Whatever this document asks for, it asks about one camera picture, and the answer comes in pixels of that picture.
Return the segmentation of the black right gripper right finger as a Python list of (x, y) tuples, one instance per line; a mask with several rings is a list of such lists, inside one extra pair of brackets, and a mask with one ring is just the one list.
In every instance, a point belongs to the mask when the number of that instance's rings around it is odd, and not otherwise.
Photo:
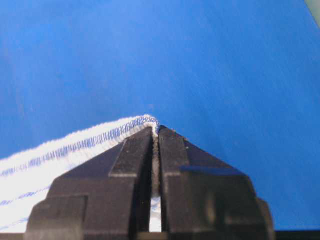
[(273, 240), (268, 204), (250, 178), (162, 126), (162, 214), (170, 240)]

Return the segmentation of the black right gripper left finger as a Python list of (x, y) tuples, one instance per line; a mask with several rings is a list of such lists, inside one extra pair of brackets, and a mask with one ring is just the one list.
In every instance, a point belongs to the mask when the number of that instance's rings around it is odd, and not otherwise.
[(131, 240), (149, 229), (153, 133), (146, 128), (56, 178), (26, 240)]

